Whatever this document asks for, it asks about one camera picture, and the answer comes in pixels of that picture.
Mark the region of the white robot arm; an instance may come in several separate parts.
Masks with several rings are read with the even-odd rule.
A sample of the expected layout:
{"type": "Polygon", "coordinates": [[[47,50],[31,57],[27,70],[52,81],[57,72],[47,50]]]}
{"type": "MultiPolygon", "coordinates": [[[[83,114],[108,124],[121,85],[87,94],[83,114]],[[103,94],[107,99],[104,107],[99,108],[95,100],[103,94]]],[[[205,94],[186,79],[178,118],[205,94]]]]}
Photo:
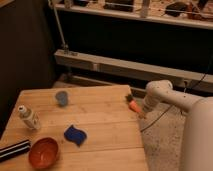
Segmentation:
{"type": "Polygon", "coordinates": [[[142,112],[153,111],[162,101],[187,112],[179,171],[213,171],[213,96],[176,91],[169,80],[149,82],[142,112]]]}

